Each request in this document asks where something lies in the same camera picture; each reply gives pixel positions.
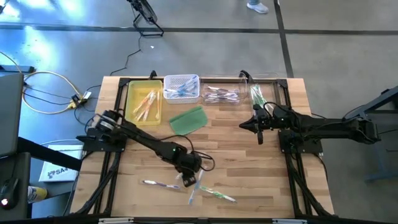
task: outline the wooden tabletop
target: wooden tabletop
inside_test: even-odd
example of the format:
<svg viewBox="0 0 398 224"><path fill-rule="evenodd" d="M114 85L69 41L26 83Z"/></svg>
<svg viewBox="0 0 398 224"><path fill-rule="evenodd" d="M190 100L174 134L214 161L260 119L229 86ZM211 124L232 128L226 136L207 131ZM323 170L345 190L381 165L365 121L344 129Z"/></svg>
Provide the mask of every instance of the wooden tabletop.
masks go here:
<svg viewBox="0 0 398 224"><path fill-rule="evenodd" d="M96 113L101 114L104 110L114 108L119 79L120 77L104 77ZM303 79L287 80L293 109L302 114L311 114ZM275 100L271 85L264 84L261 88L268 101ZM161 124L140 128L157 138L170 136L173 131L169 119L195 106L197 105L169 105L164 101ZM238 202L231 203L198 191L193 205L188 205L193 186L176 191L142 184L142 180L176 184L177 171L173 166L162 162L153 151L129 141L126 151L122 153L119 166L113 217L290 218L294 216L285 157L279 149L277 132L264 131L264 144L258 145L255 134L238 128L238 124L252 116L249 99L240 106L203 106L203 108L208 117L208 124L189 134L188 137L193 141L195 150L214 157L216 168L204 173L201 184L235 198ZM184 139L172 140L189 148L189 143ZM81 208L98 186L103 157L103 152L95 152L83 161L71 212ZM333 213L322 164L313 155L303 154L302 157L309 189L324 208ZM302 194L299 190L298 195L303 210Z"/></svg>

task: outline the white mesh basket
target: white mesh basket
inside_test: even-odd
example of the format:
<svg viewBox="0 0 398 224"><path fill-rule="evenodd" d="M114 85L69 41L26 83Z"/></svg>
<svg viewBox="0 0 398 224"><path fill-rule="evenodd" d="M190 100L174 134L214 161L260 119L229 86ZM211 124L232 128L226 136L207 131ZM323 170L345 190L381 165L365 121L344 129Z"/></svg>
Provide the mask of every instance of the white mesh basket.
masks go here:
<svg viewBox="0 0 398 224"><path fill-rule="evenodd" d="M170 97L170 93L167 93L166 89L176 90L181 85L185 84L190 79L197 80L197 87L193 90L194 96L179 96L179 97ZM164 87L163 87L163 96L166 99L167 103L170 104L184 104L184 103L198 103L200 96L200 82L198 75L167 75L164 77Z"/></svg>

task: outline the yellow plastic bin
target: yellow plastic bin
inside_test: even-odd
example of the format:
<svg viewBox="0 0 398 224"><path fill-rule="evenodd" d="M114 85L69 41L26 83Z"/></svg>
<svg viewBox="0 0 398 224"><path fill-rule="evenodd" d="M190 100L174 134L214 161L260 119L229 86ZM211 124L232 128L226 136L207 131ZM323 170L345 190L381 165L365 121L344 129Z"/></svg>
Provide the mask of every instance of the yellow plastic bin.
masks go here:
<svg viewBox="0 0 398 224"><path fill-rule="evenodd" d="M139 121L136 120L137 115L141 114L145 110L146 103L141 106L139 110L134 114L134 110L139 106L143 99L152 91L155 91L155 100L151 104L148 112L147 119L144 121L142 117ZM137 126L142 125L158 125L162 119L162 92L163 83L160 80L148 80L148 81L131 81L129 83L129 91L127 93L126 102L126 116L125 119L134 123ZM159 100L159 118L156 115L158 113L158 102Z"/></svg>

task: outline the person's foot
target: person's foot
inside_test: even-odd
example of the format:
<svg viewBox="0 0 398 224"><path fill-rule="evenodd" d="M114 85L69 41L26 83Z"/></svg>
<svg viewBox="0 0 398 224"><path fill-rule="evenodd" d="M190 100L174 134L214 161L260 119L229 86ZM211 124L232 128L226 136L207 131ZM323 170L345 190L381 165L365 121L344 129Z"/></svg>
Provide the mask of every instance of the person's foot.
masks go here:
<svg viewBox="0 0 398 224"><path fill-rule="evenodd" d="M263 5L262 3L256 4L256 5L250 5L249 3L247 4L247 7L249 9L253 9L254 11L265 14L268 13L268 8L267 6Z"/></svg>

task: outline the concrete floor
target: concrete floor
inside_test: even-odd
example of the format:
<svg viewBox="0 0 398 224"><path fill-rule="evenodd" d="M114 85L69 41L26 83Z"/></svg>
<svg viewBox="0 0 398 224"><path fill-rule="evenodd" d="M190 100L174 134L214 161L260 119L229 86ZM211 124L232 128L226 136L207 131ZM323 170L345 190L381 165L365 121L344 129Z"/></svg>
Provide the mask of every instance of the concrete floor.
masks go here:
<svg viewBox="0 0 398 224"><path fill-rule="evenodd" d="M278 29L271 0L263 1L270 9L268 15L250 11L244 0L149 2L163 27ZM286 29L398 30L397 7L398 2L394 0L280 0ZM3 25L131 27L131 20L131 9L124 0L11 0L0 15ZM21 65L61 73L84 91L100 84L103 76L111 71L123 67L126 56L137 50L138 38L137 32L0 29L0 43L3 43L0 50ZM398 85L398 35L287 34L286 39L294 77L305 79L314 113L341 117L386 88ZM141 39L141 49L142 52L130 58L128 69L115 75L148 75L151 70L161 75L233 75L245 69L253 74L276 72L279 77L287 76L279 34L223 30L167 32L161 39ZM0 63L9 64L2 57ZM48 75L34 77L29 83L37 89L65 96L73 94L64 82ZM58 98L48 99L60 102ZM43 110L60 109L29 101ZM94 108L95 103L90 102L88 107ZM92 116L86 111L78 114L82 121ZM83 126L75 121L72 111L49 116L35 113L24 105L20 127L19 135L35 142L70 139L83 133ZM396 136L397 133L390 133L386 137ZM346 140L322 143L336 214L396 222L397 179L364 183L366 175L377 172L372 147ZM396 154L386 153L385 158L392 168L398 169L394 163L398 159ZM42 162L32 161L32 181L39 178L41 166ZM60 215L66 199L67 196L61 196L35 204L33 216Z"/></svg>

